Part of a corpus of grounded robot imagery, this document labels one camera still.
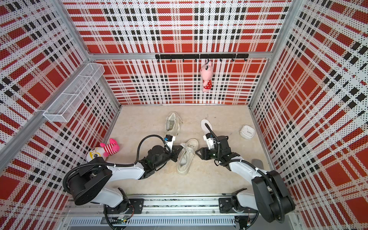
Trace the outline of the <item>white sneaker one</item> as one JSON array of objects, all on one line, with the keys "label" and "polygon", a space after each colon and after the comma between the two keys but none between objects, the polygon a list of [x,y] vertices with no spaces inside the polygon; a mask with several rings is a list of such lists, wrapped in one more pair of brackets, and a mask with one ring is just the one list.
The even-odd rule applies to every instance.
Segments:
[{"label": "white sneaker one", "polygon": [[165,132],[167,135],[177,136],[180,132],[182,119],[176,112],[171,112],[165,120]]},{"label": "white sneaker one", "polygon": [[198,149],[199,142],[197,139],[190,139],[186,143],[181,143],[182,150],[179,153],[177,161],[177,172],[185,175],[189,172],[191,162]]}]

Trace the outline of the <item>white shoe insole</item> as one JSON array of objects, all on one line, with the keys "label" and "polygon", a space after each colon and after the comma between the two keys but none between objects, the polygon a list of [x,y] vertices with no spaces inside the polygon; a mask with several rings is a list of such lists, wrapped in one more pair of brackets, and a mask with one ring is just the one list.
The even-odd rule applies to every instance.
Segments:
[{"label": "white shoe insole", "polygon": [[210,133],[210,129],[211,130],[213,129],[211,123],[207,119],[202,119],[201,120],[201,128],[202,128],[202,131],[205,135]]}]

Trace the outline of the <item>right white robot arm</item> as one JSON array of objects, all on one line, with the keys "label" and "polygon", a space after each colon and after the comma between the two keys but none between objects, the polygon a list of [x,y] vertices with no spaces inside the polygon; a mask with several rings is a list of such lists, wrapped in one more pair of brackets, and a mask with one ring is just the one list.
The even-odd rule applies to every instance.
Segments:
[{"label": "right white robot arm", "polygon": [[286,214],[295,210],[295,203],[280,174],[275,170],[265,171],[256,167],[232,152],[228,138],[208,133],[204,136],[207,147],[195,152],[202,160],[214,160],[217,165],[252,184],[252,194],[247,193],[246,189],[232,193],[229,204],[223,205],[223,211],[244,212],[250,208],[256,210],[267,222],[284,222]]}]

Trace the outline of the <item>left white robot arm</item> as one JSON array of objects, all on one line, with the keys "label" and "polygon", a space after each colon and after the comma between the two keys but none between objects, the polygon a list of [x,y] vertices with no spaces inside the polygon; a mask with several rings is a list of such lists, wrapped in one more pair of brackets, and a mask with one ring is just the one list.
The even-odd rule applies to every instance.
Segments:
[{"label": "left white robot arm", "polygon": [[145,158],[130,167],[107,163],[102,157],[98,157],[70,170],[63,179],[63,187],[72,195],[77,206],[93,202],[115,208],[123,202],[125,194],[120,188],[108,187],[108,183],[126,179],[146,179],[168,161],[177,162],[182,149],[183,146],[174,145],[172,150],[167,152],[164,147],[156,145],[148,151]]}]

